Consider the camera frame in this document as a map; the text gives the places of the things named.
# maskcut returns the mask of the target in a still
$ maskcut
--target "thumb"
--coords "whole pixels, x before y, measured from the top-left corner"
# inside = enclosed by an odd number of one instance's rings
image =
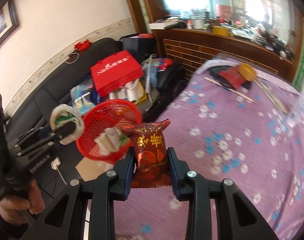
[[[18,196],[7,196],[0,201],[0,206],[10,210],[26,210],[30,207],[30,202]]]

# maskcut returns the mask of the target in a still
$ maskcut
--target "silver screw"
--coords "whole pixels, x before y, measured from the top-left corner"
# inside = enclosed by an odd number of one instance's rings
[[[71,180],[70,184],[71,186],[76,186],[76,185],[79,185],[80,181],[78,179],[73,179]]]
[[[233,181],[231,179],[225,179],[224,184],[227,186],[231,186],[233,184]]]
[[[113,171],[113,170],[107,171],[107,176],[113,177],[115,175],[116,175],[116,171]]]
[[[188,173],[187,173],[187,175],[189,176],[189,177],[195,177],[196,176],[196,172],[195,171],[188,171]]]

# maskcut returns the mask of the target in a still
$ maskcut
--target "bed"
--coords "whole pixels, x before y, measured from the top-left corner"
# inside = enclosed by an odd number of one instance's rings
[[[264,74],[261,80],[287,109],[298,93]],[[291,129],[256,84],[239,91],[255,102],[194,73],[186,89],[159,117],[167,147],[204,177],[232,179],[252,201],[279,239],[292,239],[304,222],[304,118]],[[214,214],[215,204],[211,210]],[[115,202],[117,240],[184,239],[188,203],[178,202],[171,187],[132,189],[126,202]],[[217,239],[212,216],[213,239]]]

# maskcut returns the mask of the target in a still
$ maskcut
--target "black bag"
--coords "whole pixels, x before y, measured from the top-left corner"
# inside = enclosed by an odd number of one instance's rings
[[[120,38],[123,50],[127,50],[140,64],[154,52],[154,38],[131,38],[140,33],[130,34]]]

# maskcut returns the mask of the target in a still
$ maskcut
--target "wooden cabinet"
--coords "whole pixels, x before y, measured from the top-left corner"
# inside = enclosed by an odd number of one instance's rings
[[[184,64],[187,80],[206,60],[225,52],[255,63],[289,82],[292,81],[294,64],[291,61],[282,59],[250,41],[219,36],[206,30],[153,30],[153,34],[163,57],[170,57]]]

